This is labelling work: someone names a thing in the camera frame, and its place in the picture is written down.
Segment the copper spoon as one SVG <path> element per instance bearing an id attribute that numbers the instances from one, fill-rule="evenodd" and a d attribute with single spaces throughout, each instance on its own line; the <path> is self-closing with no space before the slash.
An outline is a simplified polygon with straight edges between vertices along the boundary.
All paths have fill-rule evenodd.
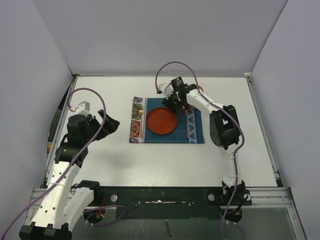
<path id="1" fill-rule="evenodd" d="M 187 111 L 187 109 L 186 109 L 185 106 L 183 107 L 183 112 L 184 112 L 184 114 L 185 114 L 185 121 L 186 121 L 186 135 L 187 135 L 187 138 L 189 138 L 188 111 Z"/>

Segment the red round plate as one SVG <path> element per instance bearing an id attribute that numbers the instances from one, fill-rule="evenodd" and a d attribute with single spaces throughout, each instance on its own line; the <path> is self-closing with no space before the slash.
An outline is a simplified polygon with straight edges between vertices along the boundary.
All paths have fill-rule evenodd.
<path id="1" fill-rule="evenodd" d="M 165 107 L 154 108 L 146 115 L 147 128 L 157 135 L 170 134 L 177 125 L 178 119 L 176 115 Z"/>

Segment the copper fork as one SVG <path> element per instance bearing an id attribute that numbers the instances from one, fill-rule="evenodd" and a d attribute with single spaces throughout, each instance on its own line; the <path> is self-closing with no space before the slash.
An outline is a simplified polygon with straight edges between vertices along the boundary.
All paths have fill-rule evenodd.
<path id="1" fill-rule="evenodd" d="M 144 110 L 141 108 L 139 110 L 140 115 L 140 130 L 139 130 L 139 138 L 143 138 L 143 129 L 144 129 Z"/>

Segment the blue patterned placemat cloth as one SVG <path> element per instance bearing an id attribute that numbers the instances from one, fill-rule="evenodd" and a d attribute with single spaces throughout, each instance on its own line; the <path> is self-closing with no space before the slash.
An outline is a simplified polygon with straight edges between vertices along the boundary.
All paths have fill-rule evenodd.
<path id="1" fill-rule="evenodd" d="M 129 142 L 132 144 L 142 143 L 161 143 L 161 144 L 203 144 L 205 142 L 202 116 L 197 109 L 190 109 L 188 113 L 189 138 L 187 138 L 186 118 L 183 112 L 179 112 L 177 117 L 177 126 L 169 134 L 159 135 L 151 132 L 146 124 L 147 114 L 155 108 L 162 107 L 162 98 L 143 98 L 135 96 L 132 101 L 131 123 Z M 143 109 L 143 138 L 140 139 L 140 114 Z"/>

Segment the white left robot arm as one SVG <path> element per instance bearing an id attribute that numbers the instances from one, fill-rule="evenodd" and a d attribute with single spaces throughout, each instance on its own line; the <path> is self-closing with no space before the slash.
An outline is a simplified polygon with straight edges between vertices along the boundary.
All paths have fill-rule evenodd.
<path id="1" fill-rule="evenodd" d="M 99 110 L 102 122 L 90 114 L 90 103 L 82 101 L 67 122 L 67 133 L 55 152 L 49 192 L 28 225 L 19 231 L 22 240 L 70 240 L 72 230 L 88 206 L 102 203 L 101 186 L 97 181 L 82 180 L 71 200 L 69 193 L 88 154 L 89 142 L 99 141 L 114 133 L 120 123 Z"/>

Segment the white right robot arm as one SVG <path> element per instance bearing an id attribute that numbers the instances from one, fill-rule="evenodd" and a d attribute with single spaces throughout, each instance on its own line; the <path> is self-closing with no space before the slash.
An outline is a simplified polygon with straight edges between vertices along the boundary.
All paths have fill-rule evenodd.
<path id="1" fill-rule="evenodd" d="M 222 197 L 227 204 L 235 204 L 241 198 L 235 188 L 241 181 L 237 151 L 245 142 L 235 107 L 217 103 L 204 94 L 197 83 L 188 85 L 181 77 L 167 84 L 156 84 L 155 88 L 157 94 L 164 96 L 162 104 L 172 113 L 189 112 L 193 106 L 208 117 L 210 139 L 220 151 L 222 182 L 229 187 L 222 192 Z"/>

